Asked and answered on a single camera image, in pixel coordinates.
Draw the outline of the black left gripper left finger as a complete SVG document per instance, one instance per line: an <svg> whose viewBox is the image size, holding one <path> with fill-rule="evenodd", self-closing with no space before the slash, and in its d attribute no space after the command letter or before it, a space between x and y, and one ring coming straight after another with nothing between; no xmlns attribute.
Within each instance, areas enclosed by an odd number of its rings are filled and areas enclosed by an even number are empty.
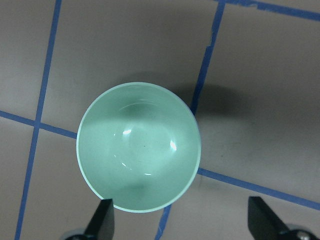
<svg viewBox="0 0 320 240"><path fill-rule="evenodd" d="M100 201L84 235L87 240L112 240L115 233L115 214L112 199Z"/></svg>

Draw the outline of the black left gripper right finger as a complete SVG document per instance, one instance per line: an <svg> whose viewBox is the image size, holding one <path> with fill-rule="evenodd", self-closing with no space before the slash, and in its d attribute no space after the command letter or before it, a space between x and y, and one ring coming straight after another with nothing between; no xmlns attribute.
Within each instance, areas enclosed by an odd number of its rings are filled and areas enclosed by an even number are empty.
<svg viewBox="0 0 320 240"><path fill-rule="evenodd" d="M248 198L247 226L254 240L299 240L259 196Z"/></svg>

